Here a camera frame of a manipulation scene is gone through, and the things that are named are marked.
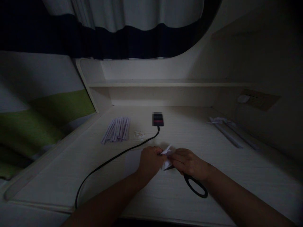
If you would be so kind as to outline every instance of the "desk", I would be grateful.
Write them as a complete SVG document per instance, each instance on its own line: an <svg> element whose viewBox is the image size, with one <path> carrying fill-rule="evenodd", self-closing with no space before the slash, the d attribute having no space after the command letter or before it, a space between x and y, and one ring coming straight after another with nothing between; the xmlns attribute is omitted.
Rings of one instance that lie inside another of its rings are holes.
<svg viewBox="0 0 303 227"><path fill-rule="evenodd" d="M160 128L160 134L155 139L143 147L157 145L165 148L172 144L175 148L188 148L298 223L302 185L277 163L291 171L299 171L298 167L275 150L250 138L262 149L253 150L229 130L244 147L235 148L215 126L206 124L209 116L222 114L212 108L201 107L112 106L102 116L95 116L87 129L79 129L78 134L73 135L73 141L56 158L44 163L39 173L32 174L9 200L51 210L72 211L82 180L101 163L140 143L134 137L134 131L143 131L146 139L156 134L157 128L152 126L152 112L163 112L165 126ZM101 139L110 121L120 116L131 119L129 140L102 145ZM124 160L125 154L90 176L82 187L78 203L82 204L121 180ZM134 197L122 217L195 225L234 225L211 196L199 198L175 169L160 170Z"/></svg>

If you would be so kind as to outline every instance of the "shelf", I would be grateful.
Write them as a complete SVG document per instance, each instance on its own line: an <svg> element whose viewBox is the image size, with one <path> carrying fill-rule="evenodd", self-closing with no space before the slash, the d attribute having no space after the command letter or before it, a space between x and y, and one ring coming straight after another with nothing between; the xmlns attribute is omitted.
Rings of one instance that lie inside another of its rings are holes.
<svg viewBox="0 0 303 227"><path fill-rule="evenodd" d="M89 87L252 87L254 82L228 79L119 79L88 84Z"/></svg>

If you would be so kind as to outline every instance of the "power socket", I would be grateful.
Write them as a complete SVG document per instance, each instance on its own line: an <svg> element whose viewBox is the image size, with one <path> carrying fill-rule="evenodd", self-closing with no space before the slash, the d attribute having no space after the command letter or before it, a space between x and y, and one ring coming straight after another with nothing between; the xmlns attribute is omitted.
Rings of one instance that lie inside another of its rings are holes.
<svg viewBox="0 0 303 227"><path fill-rule="evenodd" d="M265 94L259 91L244 89L241 95L249 96L247 105L255 107L262 111L269 110L281 97L276 95Z"/></svg>

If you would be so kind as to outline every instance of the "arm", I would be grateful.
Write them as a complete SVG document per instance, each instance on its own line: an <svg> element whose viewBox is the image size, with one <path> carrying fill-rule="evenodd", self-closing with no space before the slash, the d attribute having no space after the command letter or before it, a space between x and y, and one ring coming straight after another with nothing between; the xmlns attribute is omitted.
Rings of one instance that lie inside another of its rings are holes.
<svg viewBox="0 0 303 227"><path fill-rule="evenodd" d="M158 156L162 151L159 147L144 148L135 173L84 203L62 227L111 226L136 193L148 184L166 161L166 155Z"/></svg>
<svg viewBox="0 0 303 227"><path fill-rule="evenodd" d="M295 226L295 224L188 149L169 157L174 167L201 181L238 226Z"/></svg>

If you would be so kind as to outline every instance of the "navy blue stripe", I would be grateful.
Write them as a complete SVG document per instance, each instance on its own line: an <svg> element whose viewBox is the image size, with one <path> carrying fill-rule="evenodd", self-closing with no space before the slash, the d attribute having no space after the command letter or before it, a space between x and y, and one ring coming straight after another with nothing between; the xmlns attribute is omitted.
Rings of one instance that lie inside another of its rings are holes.
<svg viewBox="0 0 303 227"><path fill-rule="evenodd" d="M221 0L205 0L201 19L188 26L165 24L142 31L126 26L112 33L82 26L74 15L50 16L40 0L1 1L1 50L69 55L95 59L174 57L205 34Z"/></svg>

